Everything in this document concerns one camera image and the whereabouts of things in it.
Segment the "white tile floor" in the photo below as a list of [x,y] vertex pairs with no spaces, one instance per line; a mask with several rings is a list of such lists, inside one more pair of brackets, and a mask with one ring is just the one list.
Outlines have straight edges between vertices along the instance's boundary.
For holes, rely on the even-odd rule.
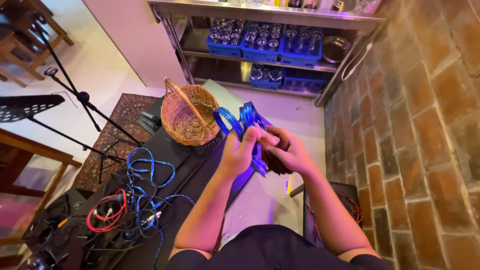
[[[110,115],[122,93],[155,97],[164,95],[164,89],[144,86],[81,0],[43,0],[43,2],[52,9],[57,22],[75,42],[72,47],[63,42],[58,46],[56,51],[60,60],[76,88],[88,92],[92,103],[104,114]],[[38,71],[43,73],[48,67],[55,66],[52,59],[48,59],[47,63],[46,66],[39,67]],[[49,78],[44,81],[30,80],[27,88],[20,88],[13,83],[1,83],[0,86],[2,96],[40,95],[63,91],[61,86]],[[287,128],[300,136],[316,164],[325,172],[322,108],[316,108],[311,104],[311,100],[305,97],[244,88],[230,90],[244,100],[252,101],[257,110],[273,125]],[[65,99],[61,106],[36,117],[67,135],[92,145],[99,133],[83,108],[76,108],[66,97]],[[79,105],[78,101],[74,100],[74,102],[77,106]],[[101,127],[105,125],[103,119],[98,116],[95,118]],[[88,152],[82,151],[81,147],[75,143],[27,120],[0,124],[0,128],[70,153],[80,162],[83,162],[88,155]],[[31,172],[37,173],[35,175],[45,175],[47,178],[46,171],[50,171],[50,175],[53,175],[58,166],[59,164],[42,158],[35,159],[29,165],[33,169]],[[35,168],[41,168],[44,171],[35,172]],[[57,189],[57,194],[70,188],[77,171],[69,168],[60,184],[61,187]],[[289,175],[278,176],[273,173],[269,173],[266,178],[255,175],[230,208],[226,216],[224,232],[238,233],[251,225],[271,223],[282,224],[301,233],[303,201],[301,196],[294,199],[285,196],[287,192],[285,182],[289,178]],[[19,181],[25,183],[28,179],[20,177]],[[293,174],[291,189],[300,184],[300,176]]]

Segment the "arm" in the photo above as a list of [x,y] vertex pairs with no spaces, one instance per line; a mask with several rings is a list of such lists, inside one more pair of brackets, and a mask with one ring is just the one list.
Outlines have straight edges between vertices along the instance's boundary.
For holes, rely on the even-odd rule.
[[255,142],[261,139],[264,147],[277,145],[279,141],[258,127],[249,127],[242,143],[235,132],[230,132],[217,171],[180,227],[170,258],[185,249],[196,250],[207,259],[212,256],[232,183],[250,166]]
[[319,217],[316,219],[316,225],[325,246],[345,261],[350,261],[359,254],[378,257],[363,231],[343,207],[325,176],[310,158],[300,138],[287,130],[282,131],[291,143],[290,148],[287,152],[278,148],[271,151],[287,168],[302,176],[313,212]]

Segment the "stainless steel shelf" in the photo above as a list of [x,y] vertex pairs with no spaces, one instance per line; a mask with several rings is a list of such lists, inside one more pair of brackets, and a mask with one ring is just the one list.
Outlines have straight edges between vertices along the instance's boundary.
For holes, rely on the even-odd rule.
[[275,6],[195,0],[149,0],[149,5],[160,17],[170,14],[202,17],[221,17],[279,24],[308,25],[338,29],[358,30],[366,34],[385,19],[375,16]]
[[182,44],[183,54],[195,56],[195,57],[214,58],[214,59],[230,60],[230,61],[237,61],[237,62],[249,62],[249,63],[255,63],[255,64],[259,63],[259,64],[267,64],[272,66],[282,66],[282,67],[315,70],[315,71],[323,71],[323,72],[331,72],[331,73],[336,72],[335,64],[331,64],[323,60],[319,60],[317,62],[317,65],[314,68],[306,68],[306,67],[282,65],[280,64],[280,62],[266,63],[266,62],[251,61],[251,60],[246,60],[244,58],[237,58],[237,57],[231,57],[231,56],[213,55],[213,54],[210,54],[208,50],[208,46],[205,44],[205,39],[208,35],[208,31],[209,29],[191,29],[190,31],[185,33],[184,38],[180,42]]
[[196,82],[206,82],[212,79],[220,85],[252,88],[276,93],[284,93],[297,96],[316,97],[319,90],[313,90],[306,87],[280,86],[278,90],[267,90],[250,87],[250,69],[252,63],[237,62],[228,60],[214,60],[212,58],[198,58],[192,72],[193,80]]

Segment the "red rug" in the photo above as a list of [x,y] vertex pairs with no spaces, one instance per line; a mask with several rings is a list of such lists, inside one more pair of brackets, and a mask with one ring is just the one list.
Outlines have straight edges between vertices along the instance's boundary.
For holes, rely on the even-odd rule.
[[[115,109],[113,109],[110,118],[130,133],[135,139],[146,142],[150,139],[151,135],[137,123],[137,119],[140,117],[140,113],[150,107],[157,99],[158,98],[155,97],[122,94]],[[105,151],[109,146],[115,143],[117,138],[129,139],[112,124],[107,123],[102,132],[100,132],[100,136],[93,145],[93,148]],[[136,146],[120,142],[116,144],[114,148],[119,157],[126,158]],[[111,149],[108,154],[115,156],[115,151]],[[104,167],[112,163],[114,162],[105,159]],[[105,183],[109,178],[107,175],[110,175],[110,172],[115,172],[122,165],[123,163],[119,163],[108,167],[104,170],[106,174],[100,172],[100,156],[94,152],[90,152],[73,182],[73,187],[96,191],[101,187],[101,184],[98,184],[99,173],[103,174],[102,183]]]

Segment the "wicker basket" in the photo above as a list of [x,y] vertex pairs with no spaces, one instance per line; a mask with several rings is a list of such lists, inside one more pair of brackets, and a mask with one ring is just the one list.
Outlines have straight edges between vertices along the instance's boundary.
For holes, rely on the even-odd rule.
[[168,78],[165,88],[161,118],[166,132],[186,146],[201,146],[215,138],[220,127],[213,118],[218,108],[213,95],[203,86],[178,87]]

